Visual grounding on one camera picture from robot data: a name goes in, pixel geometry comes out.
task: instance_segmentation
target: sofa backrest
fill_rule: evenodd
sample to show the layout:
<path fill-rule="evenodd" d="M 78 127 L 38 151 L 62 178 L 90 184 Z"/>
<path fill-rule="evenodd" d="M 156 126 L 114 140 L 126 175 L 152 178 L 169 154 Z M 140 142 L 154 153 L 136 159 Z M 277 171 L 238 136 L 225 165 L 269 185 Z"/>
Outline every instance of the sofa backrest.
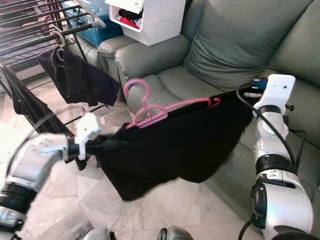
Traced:
<path fill-rule="evenodd" d="M 184 66 L 221 89 L 236 88 L 251 81 L 311 2 L 204 0 Z"/>
<path fill-rule="evenodd" d="M 289 104 L 293 129 L 320 148 L 320 0 L 314 0 L 278 47 L 268 68 L 297 78 Z"/>
<path fill-rule="evenodd" d="M 181 32 L 191 42 L 194 39 L 200 18 L 204 11 L 205 1 L 206 0 L 193 0 L 183 19 Z"/>

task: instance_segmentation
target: black towel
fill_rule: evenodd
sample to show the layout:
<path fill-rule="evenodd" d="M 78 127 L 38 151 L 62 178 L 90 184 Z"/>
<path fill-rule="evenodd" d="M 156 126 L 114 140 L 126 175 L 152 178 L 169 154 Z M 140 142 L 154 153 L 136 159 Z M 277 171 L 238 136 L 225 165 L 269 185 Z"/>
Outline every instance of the black towel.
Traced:
<path fill-rule="evenodd" d="M 215 97 L 221 99 L 218 106 L 188 105 L 142 129 L 126 130 L 125 124 L 111 138 L 130 144 L 103 152 L 97 159 L 123 200 L 140 198 L 177 177 L 201 183 L 212 176 L 253 117 L 235 91 Z"/>
<path fill-rule="evenodd" d="M 58 49 L 42 53 L 37 56 L 37 60 L 53 80 L 65 102 L 85 102 L 89 106 L 100 102 L 113 106 L 120 83 L 68 49 L 57 53 Z"/>

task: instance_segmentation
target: tile floor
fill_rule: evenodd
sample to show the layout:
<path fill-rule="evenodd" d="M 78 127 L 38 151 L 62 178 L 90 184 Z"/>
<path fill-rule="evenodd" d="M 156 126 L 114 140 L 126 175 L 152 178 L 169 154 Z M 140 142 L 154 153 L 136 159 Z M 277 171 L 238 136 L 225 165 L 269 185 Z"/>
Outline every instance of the tile floor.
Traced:
<path fill-rule="evenodd" d="M 47 81 L 43 78 L 28 86 Z M 53 111 L 66 105 L 52 82 L 32 92 Z M 59 117 L 65 123 L 79 114 L 69 110 Z M 131 121 L 124 103 L 103 107 L 96 114 L 110 133 Z M 75 130 L 73 123 L 68 127 Z M 0 180 L 10 154 L 31 129 L 23 116 L 15 114 L 8 96 L 0 93 Z M 160 185 L 141 199 L 124 202 L 91 158 L 84 171 L 78 171 L 73 162 L 54 166 L 19 235 L 23 240 L 81 240 L 92 228 L 107 226 L 118 240 L 155 240 L 161 228 L 176 225 L 187 229 L 195 240 L 231 240 L 238 237 L 243 224 L 204 184 L 181 179 Z M 262 237 L 249 228 L 243 239 Z"/>

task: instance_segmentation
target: blue box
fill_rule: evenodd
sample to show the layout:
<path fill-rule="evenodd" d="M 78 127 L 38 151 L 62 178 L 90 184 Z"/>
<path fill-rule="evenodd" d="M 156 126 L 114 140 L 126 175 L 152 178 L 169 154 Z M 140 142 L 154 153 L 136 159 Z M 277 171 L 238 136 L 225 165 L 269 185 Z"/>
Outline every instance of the blue box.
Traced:
<path fill-rule="evenodd" d="M 99 17 L 106 25 L 106 28 L 89 28 L 78 32 L 77 34 L 83 39 L 87 40 L 89 43 L 98 47 L 104 40 L 114 38 L 116 36 L 122 35 L 123 31 L 119 24 L 110 21 L 109 19 L 109 5 L 105 3 L 104 0 L 86 0 L 80 1 L 92 14 Z M 73 1 L 66 1 L 62 3 L 64 8 L 77 5 Z M 71 9 L 66 11 L 68 17 L 75 16 L 78 14 L 78 9 Z M 79 17 L 78 21 L 76 18 L 70 19 L 70 24 L 72 28 L 79 27 L 81 25 L 89 24 L 93 22 L 94 19 L 90 15 L 85 15 Z"/>

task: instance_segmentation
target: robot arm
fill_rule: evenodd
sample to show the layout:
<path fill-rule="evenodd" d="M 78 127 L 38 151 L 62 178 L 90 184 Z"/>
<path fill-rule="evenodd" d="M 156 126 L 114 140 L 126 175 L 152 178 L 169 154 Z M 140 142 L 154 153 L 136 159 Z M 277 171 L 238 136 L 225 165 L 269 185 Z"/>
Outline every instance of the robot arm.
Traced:
<path fill-rule="evenodd" d="M 84 160 L 86 143 L 100 132 L 97 117 L 87 113 L 77 124 L 74 142 L 64 134 L 43 133 L 18 149 L 0 193 L 1 240 L 15 239 L 15 232 L 22 229 L 30 204 L 45 184 L 53 165 L 67 161 L 72 154 Z"/>
<path fill-rule="evenodd" d="M 294 83 L 293 76 L 270 75 L 261 100 L 254 105 L 284 139 L 288 127 L 283 115 Z M 257 120 L 254 155 L 257 181 L 251 190 L 252 224 L 262 229 L 266 240 L 287 232 L 309 234 L 313 226 L 311 201 L 297 176 L 294 160 L 261 118 Z"/>

